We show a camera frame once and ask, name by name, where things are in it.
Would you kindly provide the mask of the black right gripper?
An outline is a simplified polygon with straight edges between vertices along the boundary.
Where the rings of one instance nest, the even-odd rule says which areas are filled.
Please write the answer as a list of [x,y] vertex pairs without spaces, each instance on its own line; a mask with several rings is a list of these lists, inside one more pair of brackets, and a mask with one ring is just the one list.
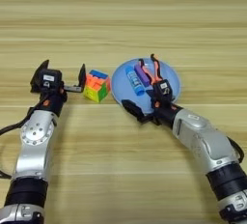
[[151,98],[153,108],[153,112],[149,115],[145,116],[142,109],[129,99],[122,100],[123,108],[141,123],[153,122],[157,126],[165,125],[173,128],[175,117],[182,107],[171,102],[156,101],[153,90],[146,90],[146,93]]

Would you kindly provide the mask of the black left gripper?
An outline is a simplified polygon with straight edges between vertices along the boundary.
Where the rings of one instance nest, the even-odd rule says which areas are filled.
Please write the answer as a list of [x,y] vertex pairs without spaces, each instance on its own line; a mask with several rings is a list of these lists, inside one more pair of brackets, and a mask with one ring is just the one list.
[[[40,73],[42,70],[48,68],[49,61],[43,61],[36,69],[31,81],[31,92],[38,93],[41,87]],[[50,111],[57,117],[60,116],[64,103],[68,99],[68,92],[82,93],[86,84],[86,66],[82,65],[78,75],[78,86],[64,86],[58,90],[43,90],[41,92],[40,110]]]

